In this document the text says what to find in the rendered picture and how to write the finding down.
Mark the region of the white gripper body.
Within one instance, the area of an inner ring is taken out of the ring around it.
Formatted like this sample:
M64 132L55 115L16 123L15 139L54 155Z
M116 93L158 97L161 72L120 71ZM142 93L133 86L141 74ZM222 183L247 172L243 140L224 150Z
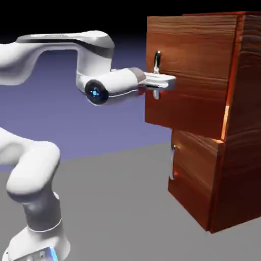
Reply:
M160 73L145 72L143 87L148 89L171 90L175 86L176 77Z

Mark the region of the straight silver door handle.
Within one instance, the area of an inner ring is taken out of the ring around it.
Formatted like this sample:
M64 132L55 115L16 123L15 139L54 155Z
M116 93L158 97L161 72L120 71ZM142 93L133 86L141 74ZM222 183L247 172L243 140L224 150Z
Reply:
M158 50L154 55L154 68L153 73L159 74L160 73L160 62L161 62L161 51ZM160 92L159 90L153 90L153 97L156 100L160 99Z

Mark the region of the large wooden cabinet door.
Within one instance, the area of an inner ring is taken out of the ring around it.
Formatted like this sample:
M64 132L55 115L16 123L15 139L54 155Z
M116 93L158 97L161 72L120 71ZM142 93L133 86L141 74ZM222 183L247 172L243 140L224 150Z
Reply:
M167 16L147 19L146 66L176 77L175 88L145 97L145 121L212 139L223 139L234 15Z

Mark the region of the reddish brown wooden cabinet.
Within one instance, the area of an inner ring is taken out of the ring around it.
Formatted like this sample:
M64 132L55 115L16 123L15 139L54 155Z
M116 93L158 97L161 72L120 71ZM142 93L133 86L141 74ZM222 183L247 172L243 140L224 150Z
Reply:
M208 230L216 233L261 217L261 11L182 16L195 15L237 18Z

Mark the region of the small wooden cabinet door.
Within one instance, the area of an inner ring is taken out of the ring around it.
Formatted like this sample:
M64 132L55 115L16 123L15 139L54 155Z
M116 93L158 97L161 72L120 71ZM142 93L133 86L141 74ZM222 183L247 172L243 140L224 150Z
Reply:
M206 231L209 230L215 178L224 150L224 141L179 130L172 131L175 179L168 190Z

